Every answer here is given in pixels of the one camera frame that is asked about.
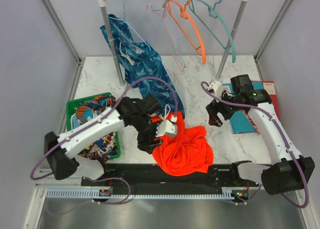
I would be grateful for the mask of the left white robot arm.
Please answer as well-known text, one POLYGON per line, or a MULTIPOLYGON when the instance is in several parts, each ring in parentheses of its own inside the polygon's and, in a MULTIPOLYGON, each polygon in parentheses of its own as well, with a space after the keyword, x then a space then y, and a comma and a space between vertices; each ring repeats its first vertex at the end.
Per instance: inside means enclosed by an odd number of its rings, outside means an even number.
POLYGON ((109 133, 132 126, 138 132, 137 147, 152 154, 162 144, 156 131, 159 122, 153 121, 151 115, 161 109, 160 103, 153 95, 144 99, 123 97, 108 107, 100 115, 81 126, 56 135, 49 132, 44 137, 44 152, 47 162, 56 180, 64 180, 78 173, 92 179, 99 186, 106 185, 110 174, 97 160, 79 156, 89 144, 109 133))

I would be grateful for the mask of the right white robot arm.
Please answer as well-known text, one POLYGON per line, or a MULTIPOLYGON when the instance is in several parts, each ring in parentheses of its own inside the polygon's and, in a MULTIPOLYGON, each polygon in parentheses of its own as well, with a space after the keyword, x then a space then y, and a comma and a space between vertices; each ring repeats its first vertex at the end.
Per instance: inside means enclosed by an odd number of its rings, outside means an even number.
POLYGON ((253 121, 268 150, 271 165, 265 166, 251 161, 236 163, 229 173, 235 186, 246 180, 261 184, 269 195, 304 190, 315 169, 311 157, 304 157, 292 143, 277 117, 272 99, 265 89, 254 89, 247 74, 230 80, 232 93, 228 93, 220 82, 201 82, 202 89, 213 98, 205 107, 209 125, 221 127, 223 121, 231 119, 236 112, 244 112, 253 121))

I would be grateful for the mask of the orange shorts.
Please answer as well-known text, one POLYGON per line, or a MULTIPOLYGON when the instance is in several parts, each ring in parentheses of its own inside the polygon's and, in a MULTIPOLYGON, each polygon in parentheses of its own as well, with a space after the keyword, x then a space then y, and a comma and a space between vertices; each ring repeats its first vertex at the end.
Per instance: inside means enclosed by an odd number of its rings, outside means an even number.
POLYGON ((152 152, 154 160, 166 174, 175 177, 207 173, 214 163, 214 152, 207 142, 206 128, 203 125, 186 128, 180 111, 176 125, 175 137, 161 137, 162 144, 152 152))

